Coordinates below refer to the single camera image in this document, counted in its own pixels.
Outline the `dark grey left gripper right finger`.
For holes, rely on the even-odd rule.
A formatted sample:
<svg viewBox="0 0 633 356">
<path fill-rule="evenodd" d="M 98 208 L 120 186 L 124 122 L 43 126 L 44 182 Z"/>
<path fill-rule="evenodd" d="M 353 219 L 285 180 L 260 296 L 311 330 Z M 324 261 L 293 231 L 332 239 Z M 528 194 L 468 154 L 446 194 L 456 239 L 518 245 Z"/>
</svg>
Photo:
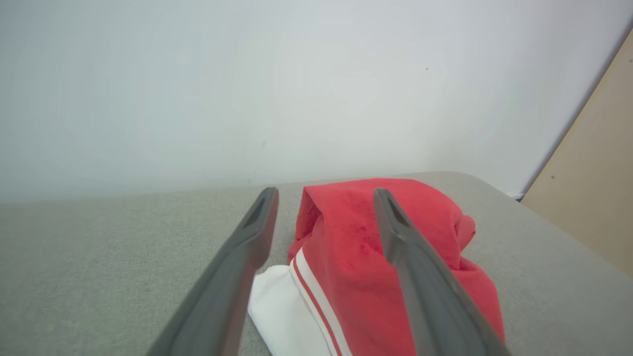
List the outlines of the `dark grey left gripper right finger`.
<svg viewBox="0 0 633 356">
<path fill-rule="evenodd" d="M 397 270 L 419 356 L 508 356 L 509 349 L 391 192 L 374 211 L 386 260 Z"/>
</svg>

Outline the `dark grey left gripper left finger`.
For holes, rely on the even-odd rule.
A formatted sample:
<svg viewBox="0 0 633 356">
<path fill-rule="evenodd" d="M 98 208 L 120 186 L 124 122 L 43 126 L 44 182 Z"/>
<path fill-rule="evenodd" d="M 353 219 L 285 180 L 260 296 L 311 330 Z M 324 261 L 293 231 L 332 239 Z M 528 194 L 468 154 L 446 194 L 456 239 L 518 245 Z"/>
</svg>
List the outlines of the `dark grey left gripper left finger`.
<svg viewBox="0 0 633 356">
<path fill-rule="evenodd" d="M 279 193 L 263 189 L 163 328 L 150 356 L 235 356 L 255 277 L 271 253 Z"/>
</svg>

